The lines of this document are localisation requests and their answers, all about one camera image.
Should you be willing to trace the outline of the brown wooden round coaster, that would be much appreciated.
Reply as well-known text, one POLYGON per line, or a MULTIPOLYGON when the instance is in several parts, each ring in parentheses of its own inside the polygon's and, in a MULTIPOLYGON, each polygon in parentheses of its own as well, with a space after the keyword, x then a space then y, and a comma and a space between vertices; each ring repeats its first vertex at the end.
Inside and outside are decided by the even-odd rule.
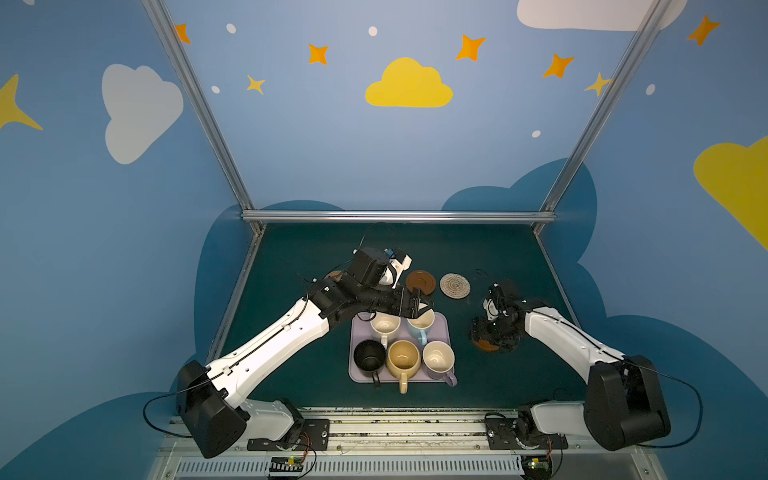
POLYGON ((484 352, 497 352, 500 350, 500 348, 496 345, 491 344, 487 340, 481 339, 481 340, 473 340, 472 343, 479 348, 480 350, 484 352))

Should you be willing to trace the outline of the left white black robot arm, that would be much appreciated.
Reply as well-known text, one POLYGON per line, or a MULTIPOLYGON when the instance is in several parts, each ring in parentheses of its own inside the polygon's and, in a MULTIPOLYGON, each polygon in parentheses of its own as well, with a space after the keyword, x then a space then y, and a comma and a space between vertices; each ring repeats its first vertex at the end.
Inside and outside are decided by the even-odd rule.
POLYGON ((283 401, 248 402, 252 391, 273 371, 313 341, 360 313, 416 319, 434 307, 429 295, 394 284, 361 283, 350 274, 311 285, 260 334, 207 365, 193 360, 177 374, 176 411, 202 456, 214 458, 232 447, 248 425, 262 428, 272 441, 298 435, 298 411, 283 401))

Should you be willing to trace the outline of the white woven round coaster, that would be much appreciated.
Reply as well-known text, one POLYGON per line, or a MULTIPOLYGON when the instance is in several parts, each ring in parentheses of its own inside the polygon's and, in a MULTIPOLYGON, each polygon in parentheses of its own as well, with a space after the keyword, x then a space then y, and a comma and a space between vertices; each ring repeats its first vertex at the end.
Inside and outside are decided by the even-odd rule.
POLYGON ((455 300, 464 299, 471 293, 469 280, 457 273, 447 273, 442 276, 439 287, 446 297, 455 300))

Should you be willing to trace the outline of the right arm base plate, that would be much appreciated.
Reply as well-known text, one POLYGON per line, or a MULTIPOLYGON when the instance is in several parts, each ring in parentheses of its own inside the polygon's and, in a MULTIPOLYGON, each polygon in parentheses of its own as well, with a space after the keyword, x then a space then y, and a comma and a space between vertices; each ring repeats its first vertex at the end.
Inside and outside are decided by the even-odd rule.
POLYGON ((524 418, 503 417, 500 413, 490 413, 483 423, 486 439, 491 450, 566 450, 569 447, 565 436, 544 434, 533 421, 524 418))

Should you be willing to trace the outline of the white cream mug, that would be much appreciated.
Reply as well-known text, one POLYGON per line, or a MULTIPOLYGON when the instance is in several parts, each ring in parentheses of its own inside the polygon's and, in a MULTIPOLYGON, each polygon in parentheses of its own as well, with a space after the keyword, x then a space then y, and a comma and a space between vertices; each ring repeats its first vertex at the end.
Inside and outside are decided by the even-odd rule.
POLYGON ((376 312, 369 321, 369 325, 374 339, 387 350, 389 345, 398 339, 401 318, 396 315, 376 312))

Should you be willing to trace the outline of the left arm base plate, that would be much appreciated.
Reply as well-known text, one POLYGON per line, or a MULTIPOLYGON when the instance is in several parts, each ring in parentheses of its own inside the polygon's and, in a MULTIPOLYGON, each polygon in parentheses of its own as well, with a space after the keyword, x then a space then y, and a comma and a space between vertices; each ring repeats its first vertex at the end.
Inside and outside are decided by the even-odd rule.
POLYGON ((248 451, 293 451, 296 449, 326 451, 330 437, 329 419, 304 419, 294 425, 288 433, 277 441, 265 438, 249 439, 248 451))

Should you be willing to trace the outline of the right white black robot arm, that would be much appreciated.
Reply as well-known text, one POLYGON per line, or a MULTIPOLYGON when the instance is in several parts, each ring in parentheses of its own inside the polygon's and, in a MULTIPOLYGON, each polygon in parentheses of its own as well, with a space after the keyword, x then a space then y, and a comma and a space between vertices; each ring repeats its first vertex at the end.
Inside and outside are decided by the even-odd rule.
POLYGON ((520 447, 541 448, 551 436, 561 435, 590 437, 616 451, 670 434, 666 402, 650 360, 606 346, 546 305, 523 300, 497 307, 486 300, 483 307, 485 314, 471 323, 475 346, 486 352, 511 351, 528 336, 557 354, 586 385, 582 401, 523 407, 513 423, 520 447))

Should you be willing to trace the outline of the dark wooden round coaster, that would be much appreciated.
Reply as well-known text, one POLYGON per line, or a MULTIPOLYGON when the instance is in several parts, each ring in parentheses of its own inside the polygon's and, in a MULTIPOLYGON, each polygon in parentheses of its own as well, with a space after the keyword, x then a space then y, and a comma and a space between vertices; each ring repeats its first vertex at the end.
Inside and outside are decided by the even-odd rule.
POLYGON ((406 287, 409 291, 418 291, 423 295, 432 295, 437 287, 435 277, 427 271, 415 270, 406 277, 406 287))

